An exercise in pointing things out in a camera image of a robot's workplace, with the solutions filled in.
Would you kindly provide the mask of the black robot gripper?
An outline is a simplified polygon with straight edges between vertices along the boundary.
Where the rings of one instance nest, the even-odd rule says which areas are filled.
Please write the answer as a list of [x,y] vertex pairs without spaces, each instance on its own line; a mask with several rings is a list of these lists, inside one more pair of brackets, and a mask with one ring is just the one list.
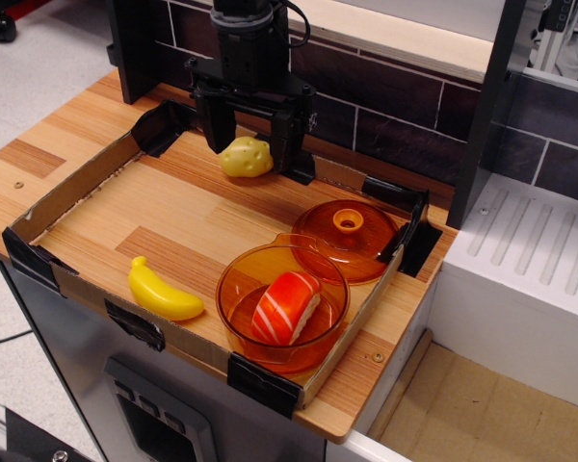
[[220,56],[191,58],[197,122],[208,146],[220,154],[235,139],[237,112],[270,121],[274,172],[301,152],[315,89],[289,70],[288,19],[213,17]]

